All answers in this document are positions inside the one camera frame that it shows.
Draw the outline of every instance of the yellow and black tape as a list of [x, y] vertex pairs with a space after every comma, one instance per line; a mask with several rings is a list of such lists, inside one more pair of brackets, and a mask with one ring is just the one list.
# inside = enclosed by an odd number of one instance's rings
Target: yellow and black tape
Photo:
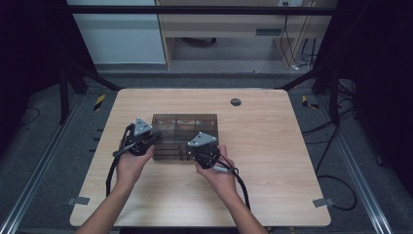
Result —
[[94, 104], [94, 111], [98, 111], [104, 101], [105, 95], [100, 95]]
[[317, 104], [309, 104], [307, 101], [307, 97], [303, 96], [303, 106], [307, 106], [313, 109], [319, 109], [319, 106]]

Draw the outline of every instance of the floor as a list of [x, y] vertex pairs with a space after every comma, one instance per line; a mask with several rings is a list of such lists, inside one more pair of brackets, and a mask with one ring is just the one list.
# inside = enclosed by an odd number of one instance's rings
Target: floor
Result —
[[[298, 71], [285, 69], [270, 39], [218, 38], [208, 40], [179, 39], [170, 69], [122, 72], [111, 70], [102, 76], [128, 88], [264, 88], [280, 87], [299, 77], [311, 66], [304, 60]], [[116, 92], [87, 79], [90, 89], [85, 95], [71, 94], [72, 115], [60, 126], [58, 87], [33, 95], [21, 119], [13, 143], [0, 163], [0, 220], [11, 218], [17, 233], [72, 233], [68, 219], [73, 209], [68, 198], [79, 194], [83, 179], [94, 156]], [[289, 91], [302, 132], [329, 121], [326, 114], [328, 94], [314, 96], [310, 80]], [[349, 87], [352, 83], [342, 81]], [[98, 111], [94, 104], [99, 95], [105, 100]], [[303, 105], [303, 96], [311, 106]], [[376, 202], [390, 233], [413, 233], [413, 199], [407, 194], [391, 168], [379, 166], [375, 150], [352, 110], [348, 97], [340, 96], [342, 116], [339, 135], [332, 141], [319, 168], [319, 175], [336, 176], [319, 179], [325, 198], [334, 200], [329, 207], [332, 222], [326, 227], [278, 227], [273, 233], [381, 233], [374, 226], [369, 205]], [[303, 134], [317, 167], [334, 128], [328, 125], [313, 134]], [[51, 157], [46, 160], [46, 153]], [[358, 192], [358, 180], [348, 155], [354, 159], [373, 196], [373, 201]], [[338, 208], [354, 208], [343, 211]], [[138, 233], [155, 233], [140, 229]]]

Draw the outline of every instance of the human arm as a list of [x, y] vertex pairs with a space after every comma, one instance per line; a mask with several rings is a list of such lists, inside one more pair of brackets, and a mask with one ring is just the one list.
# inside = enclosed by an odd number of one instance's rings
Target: human arm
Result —
[[110, 192], [94, 213], [83, 223], [76, 233], [109, 233], [116, 219], [127, 203], [134, 184], [142, 173], [143, 166], [154, 154], [152, 145], [142, 156], [124, 153], [116, 167], [117, 180]]
[[[218, 149], [222, 157], [228, 160], [228, 162], [225, 160], [221, 162], [227, 166], [234, 167], [234, 162], [227, 156], [226, 146], [218, 145]], [[199, 164], [196, 164], [196, 167], [198, 174], [206, 178], [212, 190], [227, 207], [241, 234], [268, 233], [245, 205], [243, 199], [238, 195], [234, 175], [231, 173], [219, 172], [215, 169], [204, 170]]]

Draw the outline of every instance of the person's left hand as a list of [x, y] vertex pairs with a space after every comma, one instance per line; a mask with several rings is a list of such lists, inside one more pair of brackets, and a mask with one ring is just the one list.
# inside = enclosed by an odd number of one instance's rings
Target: person's left hand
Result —
[[155, 146], [152, 145], [142, 156], [134, 156], [128, 151], [121, 155], [116, 167], [117, 185], [133, 188], [142, 173], [143, 166], [154, 155]]

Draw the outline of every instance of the forearm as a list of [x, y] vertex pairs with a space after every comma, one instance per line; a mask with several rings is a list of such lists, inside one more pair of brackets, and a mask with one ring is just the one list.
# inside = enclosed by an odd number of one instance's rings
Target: forearm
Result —
[[115, 185], [112, 192], [76, 231], [76, 233], [109, 233], [131, 195], [132, 187]]
[[241, 234], [268, 233], [238, 194], [220, 196]]

